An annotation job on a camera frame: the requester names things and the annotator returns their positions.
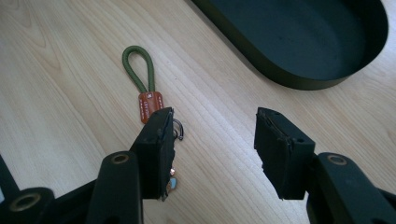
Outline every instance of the clamp jaw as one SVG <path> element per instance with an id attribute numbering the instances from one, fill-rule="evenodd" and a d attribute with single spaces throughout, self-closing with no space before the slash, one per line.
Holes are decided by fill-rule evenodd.
<path id="1" fill-rule="evenodd" d="M 175 157 L 174 111 L 154 112 L 130 151 L 105 157 L 96 180 L 57 199 L 51 189 L 19 190 L 0 156 L 3 223 L 143 223 L 143 199 L 163 200 Z"/>
<path id="2" fill-rule="evenodd" d="M 308 192 L 311 223 L 396 223 L 396 196 L 377 189 L 353 160 L 314 153 L 315 142 L 282 114 L 259 107 L 254 147 L 279 199 Z"/>

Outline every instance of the wood grain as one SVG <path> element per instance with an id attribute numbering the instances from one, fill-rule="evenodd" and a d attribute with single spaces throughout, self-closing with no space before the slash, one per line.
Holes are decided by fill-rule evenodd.
<path id="1" fill-rule="evenodd" d="M 179 184 L 144 201 L 146 223 L 308 223 L 305 201 L 280 201 L 253 149 L 258 106 L 283 113 L 317 143 L 354 160 L 396 192 L 396 3 L 383 1 L 381 54 L 323 91 L 275 84 L 191 2 L 0 1 L 0 152 L 21 189 L 56 196 L 97 177 L 102 158 L 127 150 L 143 124 L 121 64 L 145 48 L 156 88 L 185 126 Z M 132 57 L 145 83 L 146 65 Z"/>

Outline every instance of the table surface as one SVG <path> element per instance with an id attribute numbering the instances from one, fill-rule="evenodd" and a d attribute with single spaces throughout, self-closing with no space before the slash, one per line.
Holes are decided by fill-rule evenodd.
<path id="1" fill-rule="evenodd" d="M 262 172 L 258 106 L 396 192 L 396 3 L 383 3 L 379 56 L 335 87 L 297 91 L 255 70 L 189 0 L 1 1 L 1 155 L 21 189 L 59 197 L 95 179 L 102 158 L 128 150 L 143 127 L 120 59 L 139 45 L 186 134 L 177 189 L 165 203 L 144 201 L 146 223 L 308 223 L 306 201 L 279 200 Z M 131 61 L 147 83 L 144 60 Z"/>

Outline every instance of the screw hole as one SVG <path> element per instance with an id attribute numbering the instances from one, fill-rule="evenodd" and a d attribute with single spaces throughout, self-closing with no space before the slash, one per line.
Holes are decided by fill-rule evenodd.
<path id="1" fill-rule="evenodd" d="M 114 164 L 121 164 L 129 160 L 129 156 L 125 154 L 119 154 L 111 158 L 111 161 Z"/>
<path id="2" fill-rule="evenodd" d="M 346 159 L 337 155 L 329 155 L 327 159 L 336 165 L 347 165 Z"/>
<path id="3" fill-rule="evenodd" d="M 31 208 L 40 201 L 41 196 L 38 193 L 24 194 L 15 199 L 9 206 L 9 210 L 12 212 L 21 212 L 28 208 Z"/>

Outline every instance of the green cord loop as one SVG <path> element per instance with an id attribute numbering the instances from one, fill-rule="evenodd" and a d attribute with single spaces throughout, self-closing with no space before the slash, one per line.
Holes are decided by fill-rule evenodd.
<path id="1" fill-rule="evenodd" d="M 152 64 L 152 60 L 151 60 L 151 57 L 149 56 L 148 52 L 139 46 L 131 46 L 131 47 L 128 47 L 122 53 L 122 64 L 125 68 L 125 71 L 131 77 L 132 81 L 134 82 L 136 87 L 139 89 L 140 93 L 142 93 L 142 92 L 146 92 L 147 89 L 143 85 L 142 81 L 137 76 L 137 74 L 134 72 L 131 65 L 129 64 L 129 55 L 131 53 L 140 54 L 143 57 L 143 59 L 146 61 L 147 65 L 148 65 L 148 91 L 155 91 L 154 65 Z"/>

